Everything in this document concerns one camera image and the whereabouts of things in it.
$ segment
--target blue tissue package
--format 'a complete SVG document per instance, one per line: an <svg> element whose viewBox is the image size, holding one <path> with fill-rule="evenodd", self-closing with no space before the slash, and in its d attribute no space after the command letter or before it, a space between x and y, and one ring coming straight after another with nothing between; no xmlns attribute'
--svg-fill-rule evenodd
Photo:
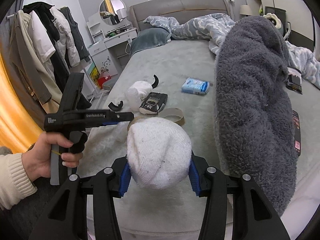
<svg viewBox="0 0 320 240"><path fill-rule="evenodd" d="M187 78L182 85L182 92L205 95L209 91L210 83L208 81L200 81L193 78Z"/></svg>

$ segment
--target screw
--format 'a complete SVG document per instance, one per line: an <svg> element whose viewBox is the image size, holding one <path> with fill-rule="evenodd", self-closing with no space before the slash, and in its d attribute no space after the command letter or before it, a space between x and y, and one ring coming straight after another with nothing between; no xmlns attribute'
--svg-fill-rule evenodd
<svg viewBox="0 0 320 240"><path fill-rule="evenodd" d="M103 170L103 172L104 172L105 174L111 174L111 173L113 172L113 169L110 168L110 167L108 167L108 168L105 168L105 169Z"/></svg>
<svg viewBox="0 0 320 240"><path fill-rule="evenodd" d="M243 174L243 175L242 175L242 179L244 179L244 180L250 180L251 177L250 177L250 175L248 175L248 174Z"/></svg>
<svg viewBox="0 0 320 240"><path fill-rule="evenodd" d="M72 175L70 175L69 179L70 179L71 181L75 181L76 179L78 179L78 175L72 174Z"/></svg>
<svg viewBox="0 0 320 240"><path fill-rule="evenodd" d="M216 169L215 167L208 167L208 168L207 168L207 171L208 171L209 173L215 173L215 172L217 171L217 169Z"/></svg>

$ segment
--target cream sweater sleeve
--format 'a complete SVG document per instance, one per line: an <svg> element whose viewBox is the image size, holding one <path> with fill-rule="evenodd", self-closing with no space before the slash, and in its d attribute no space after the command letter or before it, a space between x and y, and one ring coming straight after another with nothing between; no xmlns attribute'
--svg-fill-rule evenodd
<svg viewBox="0 0 320 240"><path fill-rule="evenodd" d="M24 170L21 156L21 153L0 155L1 209L10 209L37 191Z"/></svg>

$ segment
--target headboard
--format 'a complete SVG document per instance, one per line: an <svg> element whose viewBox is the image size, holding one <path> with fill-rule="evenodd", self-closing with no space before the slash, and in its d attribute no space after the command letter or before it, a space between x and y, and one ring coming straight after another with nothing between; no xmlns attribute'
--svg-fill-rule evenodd
<svg viewBox="0 0 320 240"><path fill-rule="evenodd" d="M180 24L188 20L212 13L230 15L226 0L151 0L130 6L129 20L142 31L151 28L143 20L148 16L175 17Z"/></svg>

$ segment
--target wrist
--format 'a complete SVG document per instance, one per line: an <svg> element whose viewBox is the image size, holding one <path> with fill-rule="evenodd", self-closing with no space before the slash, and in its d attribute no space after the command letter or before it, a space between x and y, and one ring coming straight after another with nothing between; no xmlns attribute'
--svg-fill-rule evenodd
<svg viewBox="0 0 320 240"><path fill-rule="evenodd" d="M22 154L22 164L31 182L40 177L38 172L38 165L35 160L36 158L33 156L32 150L29 150Z"/></svg>

